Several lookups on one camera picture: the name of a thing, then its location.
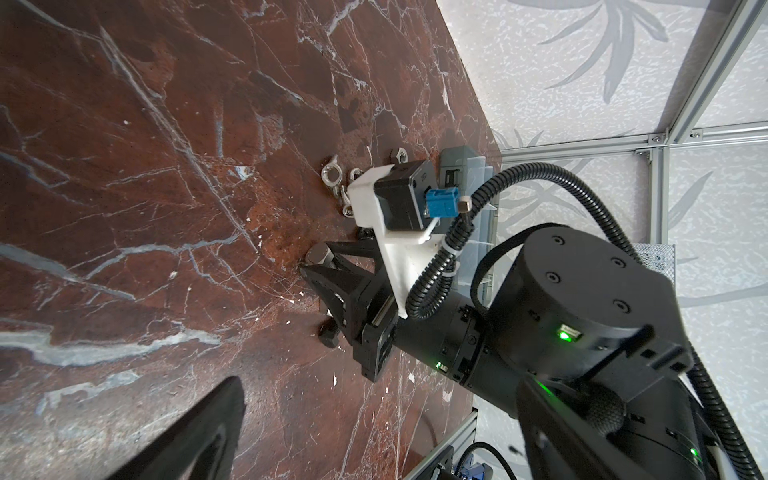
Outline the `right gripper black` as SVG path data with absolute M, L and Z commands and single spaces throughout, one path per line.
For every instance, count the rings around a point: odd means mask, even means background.
M 375 239 L 327 242 L 333 264 L 303 265 L 302 278 L 318 294 L 352 347 L 362 375 L 377 382 L 403 321 Z M 350 258 L 369 259 L 375 274 Z

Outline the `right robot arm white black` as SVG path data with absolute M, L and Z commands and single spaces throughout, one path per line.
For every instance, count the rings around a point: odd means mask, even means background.
M 345 337 L 370 380 L 399 348 L 505 411 L 536 479 L 760 477 L 666 276 L 557 224 L 512 237 L 478 272 L 509 250 L 489 307 L 451 292 L 424 320 L 399 315 L 374 240 L 327 244 L 301 273 L 332 317 L 326 346 Z

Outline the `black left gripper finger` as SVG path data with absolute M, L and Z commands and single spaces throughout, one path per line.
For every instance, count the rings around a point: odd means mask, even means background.
M 241 379 L 225 378 L 112 479 L 228 479 L 246 404 Z

